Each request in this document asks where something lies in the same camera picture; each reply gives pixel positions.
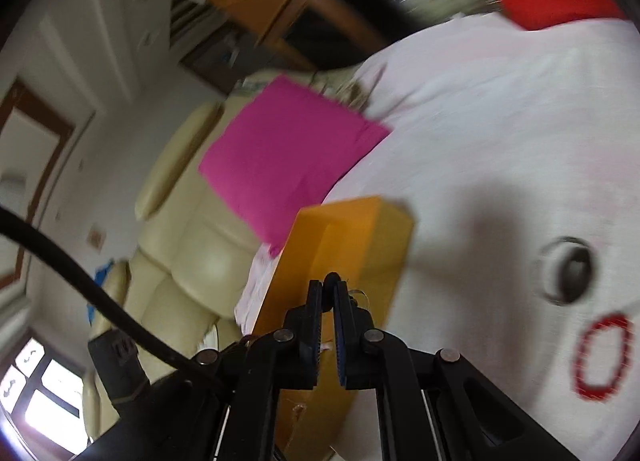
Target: brown wooden door frame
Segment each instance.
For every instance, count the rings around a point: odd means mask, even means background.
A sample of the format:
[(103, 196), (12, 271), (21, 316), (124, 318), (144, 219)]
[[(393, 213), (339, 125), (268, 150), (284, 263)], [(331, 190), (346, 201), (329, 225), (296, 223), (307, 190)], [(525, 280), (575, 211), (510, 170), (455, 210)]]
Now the brown wooden door frame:
[[(31, 223), (33, 222), (36, 210), (38, 209), (47, 181), (49, 181), (53, 168), (56, 166), (56, 162), (58, 161), (60, 154), (62, 154), (66, 143), (69, 141), (69, 138), (71, 138), (71, 134), (73, 134), (75, 126), (62, 118), (57, 112), (42, 101), (42, 99), (36, 96), (19, 78), (16, 78), (14, 84), (11, 86), (0, 104), (0, 133), (4, 129), (4, 125), (14, 108), (20, 109), (20, 112), (31, 118), (31, 120), (58, 135), (58, 144), (51, 153), (47, 166), (42, 171), (36, 190), (34, 191), (33, 197), (31, 198), (27, 208), (25, 221)], [(15, 260), (14, 271), (0, 277), (0, 289), (7, 287), (20, 279), (23, 262), (24, 248), (20, 247)]]

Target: silver rivet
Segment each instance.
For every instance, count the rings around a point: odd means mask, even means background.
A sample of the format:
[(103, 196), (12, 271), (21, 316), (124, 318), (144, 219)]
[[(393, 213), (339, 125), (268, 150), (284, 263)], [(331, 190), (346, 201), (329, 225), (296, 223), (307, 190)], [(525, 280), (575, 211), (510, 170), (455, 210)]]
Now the silver rivet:
[(273, 333), (276, 342), (288, 342), (293, 339), (293, 332), (290, 329), (278, 329)]
[(215, 349), (203, 349), (196, 354), (196, 362), (200, 365), (211, 365), (218, 360), (218, 352)]
[(367, 342), (380, 342), (385, 334), (380, 329), (368, 329), (364, 332), (364, 340)]
[(443, 349), (440, 351), (440, 358), (452, 364), (460, 360), (460, 353), (455, 349)]

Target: white wall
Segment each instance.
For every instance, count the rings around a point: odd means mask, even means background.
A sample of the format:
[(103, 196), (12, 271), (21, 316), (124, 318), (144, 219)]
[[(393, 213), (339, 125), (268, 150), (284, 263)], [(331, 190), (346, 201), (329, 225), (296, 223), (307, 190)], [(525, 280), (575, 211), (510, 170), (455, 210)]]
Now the white wall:
[[(58, 244), (91, 275), (113, 258), (135, 251), (140, 224), (134, 204), (148, 171), (182, 121), (206, 101), (222, 95), (188, 71), (173, 67), (100, 134), (93, 155), (87, 155), (78, 182), (66, 200), (52, 207), (58, 220), (43, 225)], [(92, 224), (106, 231), (100, 252), (86, 244)], [(62, 279), (44, 272), (44, 286), (35, 326), (46, 322), (75, 358), (84, 355), (89, 326), (86, 303)]]

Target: blue cloth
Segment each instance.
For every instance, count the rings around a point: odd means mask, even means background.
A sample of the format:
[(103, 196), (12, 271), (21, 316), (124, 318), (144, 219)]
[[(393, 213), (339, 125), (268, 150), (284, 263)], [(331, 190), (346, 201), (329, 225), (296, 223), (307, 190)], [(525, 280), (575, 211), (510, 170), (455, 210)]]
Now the blue cloth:
[[(95, 284), (102, 287), (105, 279), (107, 278), (107, 275), (109, 275), (109, 272), (111, 271), (111, 268), (115, 263), (116, 261), (111, 259), (107, 264), (95, 270), (95, 276), (94, 276)], [(89, 324), (93, 324), (94, 317), (95, 317), (95, 308), (91, 304), (86, 305), (86, 316), (89, 319)]]

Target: leather couch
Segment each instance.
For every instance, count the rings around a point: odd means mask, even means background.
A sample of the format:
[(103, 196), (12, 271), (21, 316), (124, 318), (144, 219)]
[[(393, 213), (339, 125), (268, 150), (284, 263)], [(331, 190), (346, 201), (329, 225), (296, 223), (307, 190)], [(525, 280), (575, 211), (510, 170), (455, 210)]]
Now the leather couch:
[[(210, 332), (217, 349), (241, 337), (234, 307), (260, 245), (199, 175), (198, 164), (242, 107), (279, 73), (251, 75), (225, 102), (199, 107), (172, 136), (136, 201), (136, 218), (145, 222), (138, 249), (114, 265), (103, 285), (130, 316), (187, 357)], [(353, 69), (286, 74), (326, 96), (349, 97), (346, 103), (361, 93), (357, 86), (341, 87), (350, 83)], [(110, 326), (96, 314), (91, 338)], [(172, 370), (142, 349), (140, 363), (152, 383)], [(118, 419), (94, 371), (84, 376), (82, 411), (92, 439)]]

